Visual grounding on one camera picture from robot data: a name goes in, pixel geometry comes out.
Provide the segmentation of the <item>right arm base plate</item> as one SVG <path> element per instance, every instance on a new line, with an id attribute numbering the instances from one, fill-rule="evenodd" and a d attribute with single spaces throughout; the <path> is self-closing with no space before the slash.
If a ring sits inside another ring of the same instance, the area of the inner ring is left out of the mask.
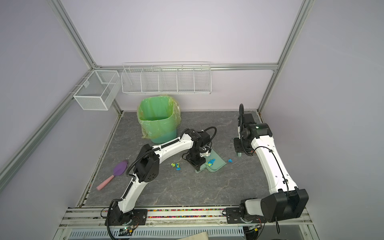
<path id="1" fill-rule="evenodd" d="M 229 207 L 222 211 L 228 224 L 263 224 L 266 219 L 260 215 L 249 215 L 240 207 Z"/>

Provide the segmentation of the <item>mint green dustpan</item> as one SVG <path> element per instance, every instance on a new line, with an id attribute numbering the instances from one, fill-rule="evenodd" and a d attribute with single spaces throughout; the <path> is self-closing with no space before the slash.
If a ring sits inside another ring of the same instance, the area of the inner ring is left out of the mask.
<path id="1" fill-rule="evenodd" d="M 203 170 L 213 173 L 227 164 L 214 150 L 211 150 L 209 156 L 204 156 L 204 159 L 205 163 L 200 166 L 199 170 L 195 170 L 196 173 L 200 173 Z"/>

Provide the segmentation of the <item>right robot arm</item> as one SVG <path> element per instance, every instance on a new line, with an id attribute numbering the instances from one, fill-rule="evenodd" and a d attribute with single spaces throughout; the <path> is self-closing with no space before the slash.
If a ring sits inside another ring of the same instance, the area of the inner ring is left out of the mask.
<path id="1" fill-rule="evenodd" d="M 236 153 L 256 155 L 267 177 L 269 195 L 262 199 L 246 199 L 240 203 L 240 216 L 245 222 L 263 217 L 266 222 L 299 218 L 309 200 L 291 178 L 277 151 L 273 133 L 266 123 L 256 123 L 252 114 L 239 106 L 238 137 L 234 138 Z"/>

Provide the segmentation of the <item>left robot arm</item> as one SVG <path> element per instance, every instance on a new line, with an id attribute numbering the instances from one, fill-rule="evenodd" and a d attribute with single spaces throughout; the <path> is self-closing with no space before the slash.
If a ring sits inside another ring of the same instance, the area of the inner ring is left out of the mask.
<path id="1" fill-rule="evenodd" d="M 111 200 L 105 219 L 110 215 L 116 218 L 131 215 L 145 186 L 159 175 L 160 164 L 168 158 L 185 152 L 182 159 L 199 171 L 206 163 L 206 157 L 211 155 L 216 134 L 216 127 L 201 131 L 187 128 L 180 136 L 166 143 L 156 146 L 144 145 L 126 170 L 126 175 L 131 177 L 126 190 L 119 199 Z"/>

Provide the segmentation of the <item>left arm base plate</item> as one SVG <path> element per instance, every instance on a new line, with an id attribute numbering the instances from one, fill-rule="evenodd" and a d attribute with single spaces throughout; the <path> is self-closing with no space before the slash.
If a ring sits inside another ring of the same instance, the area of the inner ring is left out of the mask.
<path id="1" fill-rule="evenodd" d="M 109 218 L 105 221 L 105 226 L 141 226 L 146 224 L 148 215 L 147 209 L 133 209 L 128 213 L 123 214 L 120 210 L 111 210 Z"/>

